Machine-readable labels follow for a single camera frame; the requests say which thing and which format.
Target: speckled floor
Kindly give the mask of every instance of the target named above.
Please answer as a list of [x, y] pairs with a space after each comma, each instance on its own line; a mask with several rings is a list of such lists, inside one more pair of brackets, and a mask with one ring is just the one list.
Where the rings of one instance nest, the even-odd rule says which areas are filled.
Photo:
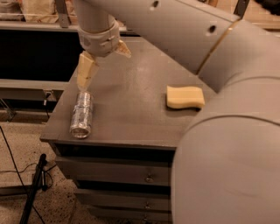
[[[48, 164], [46, 168], [55, 165], [55, 155], [48, 143], [41, 143], [40, 133], [46, 125], [47, 117], [38, 112], [17, 112], [12, 122], [6, 122], [7, 115], [0, 110], [0, 126], [6, 135], [10, 149], [13, 153], [17, 168], [22, 171], [27, 165], [37, 163], [42, 153], [46, 154]], [[35, 165], [30, 166], [21, 173], [25, 185], [32, 183], [32, 174]], [[0, 187], [19, 186], [20, 181], [14, 171], [11, 155], [0, 133]], [[90, 215], [85, 206], [74, 196], [75, 185], [72, 180], [65, 179], [60, 169], [56, 166], [50, 170], [53, 179], [52, 186], [43, 192], [36, 194], [34, 206], [42, 216], [44, 222], [61, 224], [139, 224], [135, 220], [106, 220], [98, 219]], [[26, 195], [0, 197], [0, 224], [19, 223], [25, 207]], [[42, 223], [34, 210], [31, 210], [30, 224]]]

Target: white robotic arm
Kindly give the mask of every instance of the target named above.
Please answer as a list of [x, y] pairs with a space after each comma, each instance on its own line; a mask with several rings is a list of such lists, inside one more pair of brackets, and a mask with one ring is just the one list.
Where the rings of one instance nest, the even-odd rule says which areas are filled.
[[174, 223], [280, 223], [279, 40], [195, 0], [74, 6], [89, 53], [104, 57], [116, 49], [118, 18], [219, 93], [176, 150]]

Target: dresser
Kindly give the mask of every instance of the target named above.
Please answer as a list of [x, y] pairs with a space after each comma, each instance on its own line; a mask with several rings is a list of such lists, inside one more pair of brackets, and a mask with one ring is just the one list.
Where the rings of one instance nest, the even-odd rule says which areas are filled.
[[77, 185], [76, 197], [94, 216], [172, 222], [172, 159], [194, 108], [166, 107], [166, 86], [196, 86], [206, 102], [214, 92], [143, 38], [122, 38], [132, 57], [99, 59], [90, 91], [91, 134], [69, 133], [78, 89], [76, 73], [53, 111], [41, 141], [56, 153], [63, 174]]

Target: aluminum can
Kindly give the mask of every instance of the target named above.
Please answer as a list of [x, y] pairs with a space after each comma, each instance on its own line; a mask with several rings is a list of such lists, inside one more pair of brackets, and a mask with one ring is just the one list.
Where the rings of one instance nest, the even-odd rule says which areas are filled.
[[86, 138], [91, 132], [94, 108], [93, 96], [89, 92], [79, 92], [73, 109], [70, 133], [76, 138]]

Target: gray tabletop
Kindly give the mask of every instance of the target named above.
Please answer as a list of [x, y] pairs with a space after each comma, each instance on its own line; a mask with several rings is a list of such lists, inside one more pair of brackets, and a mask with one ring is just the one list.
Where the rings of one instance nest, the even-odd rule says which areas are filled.
[[41, 135], [42, 141], [176, 148], [186, 126], [198, 112], [194, 109], [167, 108], [166, 86], [200, 87], [206, 103], [214, 92], [143, 38], [123, 40], [132, 52], [130, 59], [117, 54], [99, 59], [101, 68], [89, 89], [94, 96], [90, 136], [78, 140], [69, 133], [78, 92], [74, 73]]

